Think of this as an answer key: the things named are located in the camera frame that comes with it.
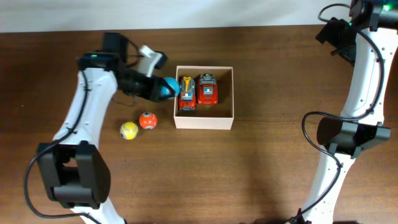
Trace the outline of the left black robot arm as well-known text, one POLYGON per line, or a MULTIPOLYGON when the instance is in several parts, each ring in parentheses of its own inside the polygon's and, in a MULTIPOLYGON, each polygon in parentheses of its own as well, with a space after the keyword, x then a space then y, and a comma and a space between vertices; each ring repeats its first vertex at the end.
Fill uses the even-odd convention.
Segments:
POLYGON ((78 84, 67 117, 51 143, 41 143, 33 162, 38 164, 47 197, 71 210, 67 217, 85 223, 125 223, 109 192, 111 173, 99 152, 100 133, 113 95, 162 101, 175 95, 172 87, 154 75, 167 61, 161 51, 144 45, 137 49, 137 69, 128 64, 131 40, 120 33, 104 34, 100 50, 77 60, 78 84))

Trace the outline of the blue toy ball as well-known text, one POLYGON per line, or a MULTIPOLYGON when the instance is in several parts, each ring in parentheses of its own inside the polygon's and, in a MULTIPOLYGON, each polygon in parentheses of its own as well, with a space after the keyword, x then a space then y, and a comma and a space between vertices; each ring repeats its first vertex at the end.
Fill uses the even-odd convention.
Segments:
POLYGON ((180 85, 172 77, 164 78, 166 85, 162 86, 160 96, 167 100, 172 100, 180 94, 180 85))

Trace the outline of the yellow toy ball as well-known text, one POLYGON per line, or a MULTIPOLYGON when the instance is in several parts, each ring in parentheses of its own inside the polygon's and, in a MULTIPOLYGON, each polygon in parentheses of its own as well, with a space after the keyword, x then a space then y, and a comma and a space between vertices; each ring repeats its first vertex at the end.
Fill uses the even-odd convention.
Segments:
POLYGON ((123 123, 120 127, 120 134, 126 140, 135 139, 138 135, 138 132, 138 126, 131 121, 123 123))

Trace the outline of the red truck with yellow crane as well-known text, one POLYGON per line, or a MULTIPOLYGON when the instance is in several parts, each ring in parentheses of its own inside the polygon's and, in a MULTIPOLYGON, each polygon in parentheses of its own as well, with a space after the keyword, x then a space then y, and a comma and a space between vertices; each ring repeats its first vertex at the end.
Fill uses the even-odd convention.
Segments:
POLYGON ((180 81, 180 95, 178 107, 180 110, 196 110, 197 98, 195 81, 192 77, 182 77, 180 81))

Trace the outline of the red toy fire truck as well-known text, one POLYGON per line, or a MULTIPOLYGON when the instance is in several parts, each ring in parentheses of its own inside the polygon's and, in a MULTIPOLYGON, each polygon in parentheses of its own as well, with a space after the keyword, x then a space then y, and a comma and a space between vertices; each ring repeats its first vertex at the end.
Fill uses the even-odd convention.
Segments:
POLYGON ((198 104, 218 104, 218 85, 214 75, 208 73, 200 75, 198 81, 198 104))

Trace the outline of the orange-red toy ball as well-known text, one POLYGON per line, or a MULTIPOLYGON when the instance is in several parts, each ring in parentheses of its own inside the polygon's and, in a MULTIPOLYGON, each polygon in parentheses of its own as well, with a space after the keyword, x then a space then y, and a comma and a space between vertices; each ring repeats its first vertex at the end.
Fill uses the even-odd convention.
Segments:
POLYGON ((139 124, 143 129, 154 129, 158 124, 158 118, 154 113, 146 111, 140 115, 139 124))

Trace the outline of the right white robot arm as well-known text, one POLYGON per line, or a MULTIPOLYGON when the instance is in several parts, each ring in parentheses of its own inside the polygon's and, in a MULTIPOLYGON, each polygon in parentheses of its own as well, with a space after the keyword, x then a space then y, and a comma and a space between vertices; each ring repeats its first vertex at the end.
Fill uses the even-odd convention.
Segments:
POLYGON ((340 115, 319 111, 320 151, 312 189, 303 208, 289 223, 333 223, 344 179, 359 155, 390 139, 384 123, 384 96, 397 50, 397 1, 355 0, 347 6, 349 22, 332 17, 316 39, 334 46, 353 67, 346 103, 340 115))

